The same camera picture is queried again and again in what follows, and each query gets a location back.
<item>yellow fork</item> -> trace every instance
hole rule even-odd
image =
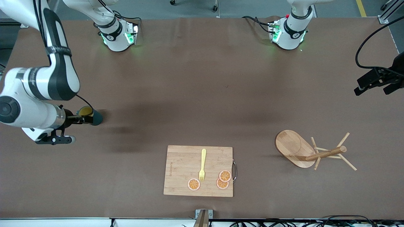
[[[205,179],[205,159],[206,159],[206,149],[202,149],[202,158],[201,158],[201,171],[199,171],[199,181],[203,182]]]

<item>yellow floor line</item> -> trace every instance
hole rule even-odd
[[[363,8],[362,1],[361,0],[356,0],[356,4],[358,5],[360,16],[361,17],[366,17],[365,8]]]

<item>metal clamp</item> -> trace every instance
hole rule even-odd
[[[404,5],[404,0],[394,0],[388,8],[382,13],[382,15],[377,16],[380,24],[389,23],[388,19],[390,16],[396,12],[402,5]]]
[[[208,211],[208,217],[209,219],[213,219],[213,210],[209,210],[209,209],[197,209],[195,210],[195,218],[198,218],[199,213],[201,213],[203,210]]]
[[[233,165],[231,166],[231,175],[233,176],[233,183],[234,183],[234,181],[236,181],[237,178],[237,164],[234,161],[234,159],[233,159]]]

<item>wooden mug tree stand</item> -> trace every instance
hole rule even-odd
[[[349,136],[349,132],[342,138],[336,148],[328,150],[316,146],[314,138],[311,138],[314,148],[310,146],[297,132],[284,130],[276,136],[275,145],[278,151],[291,161],[295,166],[308,168],[316,163],[314,170],[322,158],[335,158],[344,160],[353,170],[357,170],[341,153],[345,153],[347,148],[342,144]]]

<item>gray floor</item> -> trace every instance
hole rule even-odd
[[[380,6],[386,0],[362,0],[367,16],[377,16],[382,12]],[[86,15],[68,8],[62,0],[51,0],[56,13],[62,20],[87,20]],[[178,17],[216,17],[218,12],[212,11],[215,0],[176,0],[171,5],[169,0],[120,0],[112,9],[127,17],[143,19],[173,19]],[[221,0],[220,17],[242,17],[245,15],[268,17],[283,16],[290,12],[286,0]],[[335,0],[327,4],[316,5],[318,17],[360,17],[356,0]],[[403,16],[404,7],[395,13],[390,21]],[[10,48],[14,45],[19,28],[0,26],[0,47]],[[404,20],[390,26],[397,48],[404,51]],[[6,65],[11,54],[10,50],[0,50],[0,63]]]

